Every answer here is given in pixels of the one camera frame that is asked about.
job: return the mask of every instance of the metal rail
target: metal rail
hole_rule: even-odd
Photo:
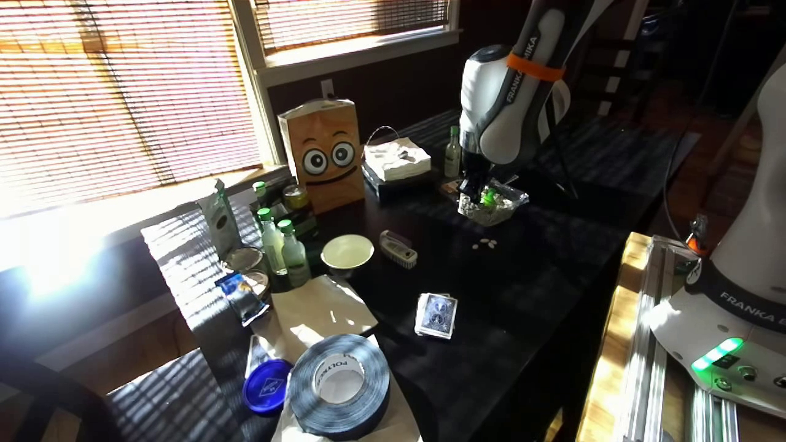
[[[627,418],[618,427],[625,442],[668,442],[663,431],[668,353],[651,334],[645,317],[674,294],[674,267],[681,242],[668,238],[651,240],[651,256],[638,292],[638,319],[625,377]],[[686,415],[690,442],[740,442],[738,405],[721,400],[700,387],[692,389],[690,415]]]

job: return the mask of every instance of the card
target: card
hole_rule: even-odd
[[[453,339],[460,300],[448,292],[422,292],[417,297],[415,334]]]

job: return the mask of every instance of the cardboard box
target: cardboard box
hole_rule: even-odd
[[[315,214],[365,198],[365,144],[355,100],[309,100],[279,116],[293,177]]]

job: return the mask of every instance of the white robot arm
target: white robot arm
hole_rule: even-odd
[[[533,0],[513,49],[498,44],[475,52],[463,73],[460,144],[464,150],[464,194],[502,179],[535,157],[570,107],[562,66],[581,36],[611,0]]]
[[[783,116],[786,66],[759,90],[764,143],[746,203],[715,253],[649,322],[700,387],[786,419]]]

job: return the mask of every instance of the cable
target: cable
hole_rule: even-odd
[[[570,166],[567,166],[567,162],[565,162],[565,154],[562,154],[562,148],[565,148],[567,143],[565,143],[562,130],[559,130],[559,124],[565,123],[565,119],[559,123],[554,95],[545,100],[545,119],[549,119],[549,130],[554,133],[554,151],[556,151],[556,157],[559,157],[559,165],[560,165],[562,177],[567,179],[567,183],[562,183],[559,177],[554,177],[554,182],[556,182],[556,187],[559,187],[562,194],[567,194],[570,198],[581,198],[581,192],[578,192],[578,187],[576,187],[576,179],[573,179]]]
[[[674,224],[672,205],[668,205],[672,166],[674,166],[674,162],[676,162],[676,157],[678,157],[678,151],[681,151],[681,144],[684,144],[684,139],[686,139],[686,135],[689,135],[689,128],[692,124],[700,105],[705,105],[705,98],[707,98],[707,90],[710,90],[710,86],[712,86],[721,54],[723,54],[723,49],[724,49],[724,44],[728,44],[728,36],[729,36],[729,28],[732,28],[732,19],[735,19],[738,6],[740,6],[740,0],[732,0],[732,6],[729,6],[728,19],[724,19],[724,25],[723,25],[721,42],[717,42],[717,49],[715,49],[715,54],[712,54],[712,60],[710,60],[705,82],[702,82],[699,98],[692,100],[690,116],[684,119],[681,135],[678,135],[678,139],[674,143],[672,157],[668,157],[668,165],[667,165],[667,177],[663,177],[663,187],[660,187],[660,194],[663,194],[660,203],[663,203],[663,214],[667,214],[668,229],[672,229],[672,233],[674,233],[676,238],[684,238],[684,236],[681,236],[681,229]]]
[[[366,143],[365,143],[365,144],[372,144],[372,143],[373,143],[373,136],[376,136],[382,130],[390,130],[395,136],[400,136],[400,135],[398,135],[398,130],[395,130],[394,124],[376,124],[376,130],[372,130],[372,135],[366,136]]]

